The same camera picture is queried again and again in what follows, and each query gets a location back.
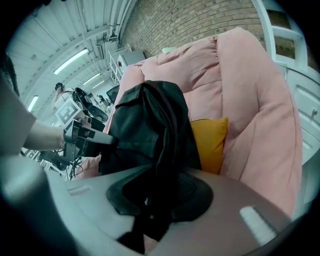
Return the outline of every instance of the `pink cushion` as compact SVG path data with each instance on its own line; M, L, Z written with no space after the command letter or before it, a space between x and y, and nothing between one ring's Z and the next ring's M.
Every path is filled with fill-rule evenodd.
M129 66L116 103L146 80L176 83L190 121L228 117L221 175L293 213L302 172L298 112L282 75L252 34L235 28ZM99 161L93 162L97 167Z

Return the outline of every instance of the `white cabinet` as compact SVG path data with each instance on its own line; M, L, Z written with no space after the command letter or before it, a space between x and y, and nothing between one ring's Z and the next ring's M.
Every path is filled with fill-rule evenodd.
M289 68L285 77L299 111L304 164L320 149L320 85Z

